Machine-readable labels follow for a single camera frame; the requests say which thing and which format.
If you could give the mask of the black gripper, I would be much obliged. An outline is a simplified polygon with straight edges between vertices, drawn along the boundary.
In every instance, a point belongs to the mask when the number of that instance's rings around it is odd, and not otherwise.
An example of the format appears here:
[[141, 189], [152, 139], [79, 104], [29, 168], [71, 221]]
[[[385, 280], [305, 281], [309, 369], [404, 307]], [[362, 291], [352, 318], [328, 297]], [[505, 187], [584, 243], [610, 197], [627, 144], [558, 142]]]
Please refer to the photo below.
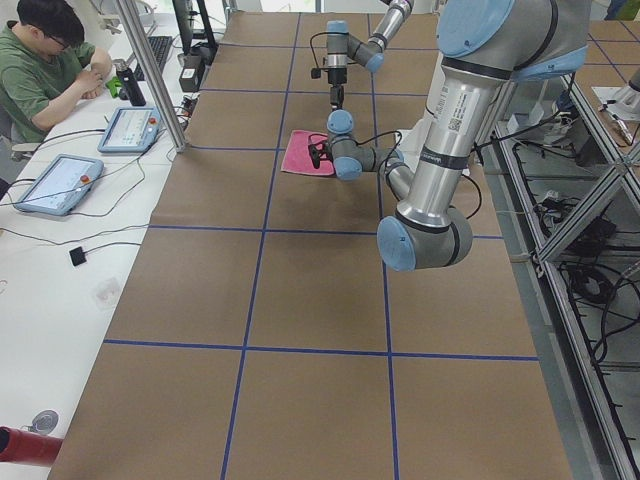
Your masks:
[[327, 78], [330, 85], [330, 105], [333, 110], [343, 108], [344, 85], [348, 80], [348, 69], [346, 67], [328, 68]]

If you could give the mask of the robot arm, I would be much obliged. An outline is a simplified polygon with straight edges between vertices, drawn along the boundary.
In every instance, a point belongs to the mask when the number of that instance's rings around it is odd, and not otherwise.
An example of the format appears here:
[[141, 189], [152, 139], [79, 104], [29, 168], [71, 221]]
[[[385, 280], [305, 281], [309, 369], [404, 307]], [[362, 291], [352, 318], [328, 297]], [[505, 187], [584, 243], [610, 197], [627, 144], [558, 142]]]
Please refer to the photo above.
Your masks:
[[343, 108], [344, 85], [348, 80], [348, 65], [355, 63], [369, 73], [376, 73], [384, 61], [384, 52], [391, 39], [413, 12], [412, 0], [385, 1], [388, 9], [366, 41], [349, 32], [344, 20], [326, 24], [326, 57], [320, 71], [327, 73], [332, 110]]
[[395, 271], [440, 268], [472, 245], [466, 217], [451, 203], [490, 103], [508, 81], [546, 80], [586, 59], [588, 1], [449, 1], [436, 29], [444, 74], [416, 167], [395, 148], [365, 148], [351, 114], [336, 103], [326, 151], [336, 176], [383, 177], [398, 204], [377, 229], [384, 263]]

